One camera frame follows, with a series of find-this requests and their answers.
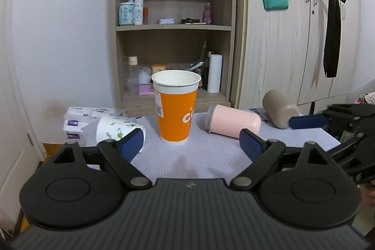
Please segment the orange paper cup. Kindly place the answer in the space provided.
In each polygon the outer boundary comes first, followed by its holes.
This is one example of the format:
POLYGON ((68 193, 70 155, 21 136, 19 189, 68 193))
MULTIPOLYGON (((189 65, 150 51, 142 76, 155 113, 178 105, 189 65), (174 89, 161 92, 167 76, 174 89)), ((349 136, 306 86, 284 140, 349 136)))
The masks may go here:
POLYGON ((193 122, 200 75, 182 70, 152 75, 160 138, 171 145, 187 142, 193 122))

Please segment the beige plastic cup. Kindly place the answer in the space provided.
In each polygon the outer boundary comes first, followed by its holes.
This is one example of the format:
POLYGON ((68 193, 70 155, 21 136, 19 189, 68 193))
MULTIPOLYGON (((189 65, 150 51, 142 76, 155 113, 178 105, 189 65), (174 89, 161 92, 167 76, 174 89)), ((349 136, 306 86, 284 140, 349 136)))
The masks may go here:
POLYGON ((264 95, 262 105, 272 123, 280 129, 289 128, 289 120, 299 116, 298 106, 277 89, 269 90, 264 95))

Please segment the white leaf-print paper cup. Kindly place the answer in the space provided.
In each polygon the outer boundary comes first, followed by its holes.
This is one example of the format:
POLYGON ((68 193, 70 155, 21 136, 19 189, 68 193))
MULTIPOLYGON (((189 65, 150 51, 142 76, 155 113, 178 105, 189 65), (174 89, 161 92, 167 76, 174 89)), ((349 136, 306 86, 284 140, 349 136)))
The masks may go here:
POLYGON ((96 141, 97 143, 107 139, 119 141, 137 128, 143 133, 143 140, 140 145, 140 152, 142 152, 146 139, 146 129, 143 125, 136 123, 133 118, 118 117, 111 114, 103 116, 98 122, 96 141))

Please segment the pink plastic cup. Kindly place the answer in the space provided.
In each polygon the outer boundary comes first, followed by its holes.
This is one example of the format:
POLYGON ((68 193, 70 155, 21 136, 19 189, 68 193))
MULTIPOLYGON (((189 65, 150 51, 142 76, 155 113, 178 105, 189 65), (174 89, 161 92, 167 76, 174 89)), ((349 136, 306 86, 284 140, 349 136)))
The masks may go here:
POLYGON ((223 105, 211 105, 206 112, 204 126, 208 133, 239 138, 242 129, 248 129, 258 135, 261 123, 262 120, 256 113, 223 105))

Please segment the white tissue pack stack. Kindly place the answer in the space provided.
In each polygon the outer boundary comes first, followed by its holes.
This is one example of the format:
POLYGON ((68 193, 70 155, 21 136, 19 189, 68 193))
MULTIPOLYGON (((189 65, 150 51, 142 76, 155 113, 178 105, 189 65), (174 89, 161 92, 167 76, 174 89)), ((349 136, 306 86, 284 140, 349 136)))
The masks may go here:
POLYGON ((63 131, 66 140, 75 140, 85 146, 90 136, 84 135, 84 128, 99 121, 105 115, 118 115, 116 108, 69 107, 64 115, 63 131))

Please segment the clear bottle beige cap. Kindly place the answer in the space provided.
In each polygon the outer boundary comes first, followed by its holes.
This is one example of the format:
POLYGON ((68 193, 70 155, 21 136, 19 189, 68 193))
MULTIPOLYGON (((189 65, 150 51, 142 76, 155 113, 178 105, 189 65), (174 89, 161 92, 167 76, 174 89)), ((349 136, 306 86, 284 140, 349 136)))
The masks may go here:
POLYGON ((139 65, 137 56, 128 56, 127 91, 136 94, 139 88, 139 65))

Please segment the pink flat box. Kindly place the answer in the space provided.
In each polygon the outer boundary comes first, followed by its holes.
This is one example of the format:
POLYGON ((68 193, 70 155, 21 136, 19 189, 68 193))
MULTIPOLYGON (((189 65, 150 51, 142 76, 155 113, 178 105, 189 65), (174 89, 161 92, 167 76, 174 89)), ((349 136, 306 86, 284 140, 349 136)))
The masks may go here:
POLYGON ((152 84, 141 84, 139 86, 139 95, 140 96, 154 95, 153 85, 152 84))

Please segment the wooden wardrobe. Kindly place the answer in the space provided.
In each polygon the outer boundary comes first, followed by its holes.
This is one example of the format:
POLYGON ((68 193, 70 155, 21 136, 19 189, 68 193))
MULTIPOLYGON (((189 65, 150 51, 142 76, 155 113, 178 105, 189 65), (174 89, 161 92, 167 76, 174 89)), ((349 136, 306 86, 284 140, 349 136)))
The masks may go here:
POLYGON ((266 11, 263 0, 236 1, 236 37, 230 102, 256 108, 272 89, 285 93, 303 113, 343 103, 352 87, 358 49, 359 0, 341 3, 337 76, 323 71, 328 0, 289 0, 266 11))

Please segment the white tape roll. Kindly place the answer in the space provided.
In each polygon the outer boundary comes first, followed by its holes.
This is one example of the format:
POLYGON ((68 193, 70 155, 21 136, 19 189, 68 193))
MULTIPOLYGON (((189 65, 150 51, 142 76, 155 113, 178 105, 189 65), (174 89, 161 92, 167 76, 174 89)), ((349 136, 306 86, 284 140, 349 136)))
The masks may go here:
POLYGON ((152 70, 149 67, 142 67, 139 71, 139 84, 151 83, 152 70))

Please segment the white paper towel roll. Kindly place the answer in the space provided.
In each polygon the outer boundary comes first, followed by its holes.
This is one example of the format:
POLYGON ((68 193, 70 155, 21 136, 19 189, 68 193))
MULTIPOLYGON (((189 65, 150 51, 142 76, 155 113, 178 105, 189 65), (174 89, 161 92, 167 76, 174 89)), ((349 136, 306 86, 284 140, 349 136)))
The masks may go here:
POLYGON ((211 55, 209 61, 209 77, 207 91, 218 93, 221 86, 222 55, 211 55))

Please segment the black ribbon bow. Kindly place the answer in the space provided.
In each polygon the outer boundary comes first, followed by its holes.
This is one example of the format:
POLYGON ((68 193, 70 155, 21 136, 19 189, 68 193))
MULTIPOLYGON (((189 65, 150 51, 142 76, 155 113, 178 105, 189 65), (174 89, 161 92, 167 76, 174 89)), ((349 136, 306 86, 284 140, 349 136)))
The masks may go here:
POLYGON ((327 30, 323 52, 323 70, 326 78, 337 77, 341 47, 341 8, 346 0, 328 0, 327 30))

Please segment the pink small bottle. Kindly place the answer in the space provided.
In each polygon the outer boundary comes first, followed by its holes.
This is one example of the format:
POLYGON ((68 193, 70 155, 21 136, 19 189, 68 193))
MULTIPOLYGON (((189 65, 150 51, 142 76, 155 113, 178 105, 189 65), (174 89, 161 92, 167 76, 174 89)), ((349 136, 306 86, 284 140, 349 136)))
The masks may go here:
POLYGON ((212 10, 210 3, 206 3, 204 5, 203 14, 202 14, 202 22, 206 23, 207 25, 212 24, 212 10))

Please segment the teal white wipes canister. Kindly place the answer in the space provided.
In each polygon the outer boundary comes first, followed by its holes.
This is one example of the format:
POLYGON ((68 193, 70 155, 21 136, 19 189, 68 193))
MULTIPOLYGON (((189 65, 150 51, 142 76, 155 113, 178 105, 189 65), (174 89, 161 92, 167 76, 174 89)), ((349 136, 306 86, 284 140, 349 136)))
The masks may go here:
POLYGON ((118 10, 118 25, 134 25, 135 0, 126 0, 118 10))

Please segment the white tube bottle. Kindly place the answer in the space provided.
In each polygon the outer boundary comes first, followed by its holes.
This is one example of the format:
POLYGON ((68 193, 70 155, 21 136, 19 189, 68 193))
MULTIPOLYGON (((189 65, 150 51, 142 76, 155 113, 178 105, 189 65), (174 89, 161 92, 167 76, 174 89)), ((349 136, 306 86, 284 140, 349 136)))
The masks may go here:
POLYGON ((134 24, 143 24, 144 0, 134 0, 134 24))

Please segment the wooden shelf unit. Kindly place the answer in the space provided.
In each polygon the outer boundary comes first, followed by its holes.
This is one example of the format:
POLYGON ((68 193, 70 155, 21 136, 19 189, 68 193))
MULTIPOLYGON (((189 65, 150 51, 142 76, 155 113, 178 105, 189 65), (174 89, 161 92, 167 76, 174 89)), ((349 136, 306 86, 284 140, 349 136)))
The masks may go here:
POLYGON ((229 105, 235 51, 236 0, 144 0, 147 25, 118 25, 118 10, 126 0, 111 0, 111 54, 115 67, 116 106, 128 116, 156 112, 154 97, 127 91, 127 57, 137 56, 142 67, 159 63, 167 69, 185 68, 202 51, 222 55, 221 86, 218 93, 199 90, 195 110, 204 112, 211 104, 229 105), (210 3, 212 24, 202 22, 204 5, 210 3))

